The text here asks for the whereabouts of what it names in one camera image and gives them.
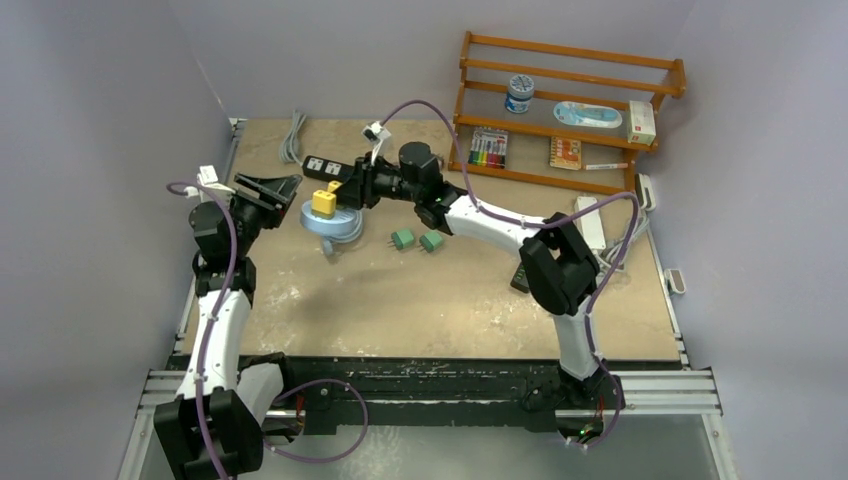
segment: remote control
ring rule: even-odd
[[[527,275],[524,273],[524,264],[519,263],[518,268],[512,275],[509,286],[523,293],[530,293],[530,285],[527,284]]]
[[[303,161],[303,176],[324,182],[338,180],[344,183],[353,173],[353,167],[326,158],[309,155]]]

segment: wooden tabletop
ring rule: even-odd
[[[309,120],[301,132],[301,152],[353,163],[368,150],[361,135],[365,120]],[[233,172],[276,177],[301,173],[283,165],[277,154],[289,120],[257,119],[247,124]],[[405,142],[427,142],[447,157],[450,137],[439,121],[394,120],[388,125],[396,161]],[[548,141],[510,137],[508,165],[546,168]],[[620,172],[572,172],[620,184]],[[461,186],[457,172],[445,172]],[[521,182],[472,176],[483,200],[528,215],[573,212],[578,192]],[[383,200],[365,211],[360,240],[337,247],[327,259],[319,238],[299,224],[302,203],[326,183],[304,179],[281,228],[263,231],[250,257],[258,285],[242,338],[243,354],[283,351],[292,355],[427,356],[476,358],[557,358],[553,322],[533,301],[509,286],[518,258],[480,241],[445,236],[433,254],[419,248],[397,251],[392,232],[427,228],[409,203]],[[606,236],[619,238],[630,206],[616,202],[601,211]],[[663,284],[647,236],[628,257],[601,295],[595,324],[599,349],[620,360],[677,360]],[[196,332],[192,313],[188,339]],[[191,350],[191,341],[184,349]]]

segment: yellow block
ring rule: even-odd
[[[325,190],[312,194],[312,213],[319,217],[332,218],[336,213],[336,195]]]

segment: gray wall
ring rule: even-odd
[[[453,109],[466,30],[664,56],[694,0],[170,0],[231,117],[382,116],[410,98]],[[520,63],[526,58],[508,56]],[[584,71],[581,61],[533,59]],[[610,64],[588,70],[620,74]],[[646,78],[653,70],[631,69]],[[575,85],[578,94],[593,90]],[[425,116],[413,110],[407,116]]]
[[[713,365],[746,478],[848,469],[848,4],[701,0],[689,91],[645,160],[692,359]]]
[[[114,478],[228,122],[165,0],[3,2],[0,64],[2,477]]]

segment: green block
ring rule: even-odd
[[[392,243],[398,250],[403,250],[415,243],[415,235],[412,233],[412,230],[408,228],[398,230],[392,234]]]
[[[424,250],[427,250],[427,253],[434,252],[445,243],[445,239],[442,238],[442,236],[439,235],[439,232],[436,232],[435,230],[431,230],[424,235],[421,235],[421,238],[419,238],[418,241],[421,243],[421,246],[424,247]]]

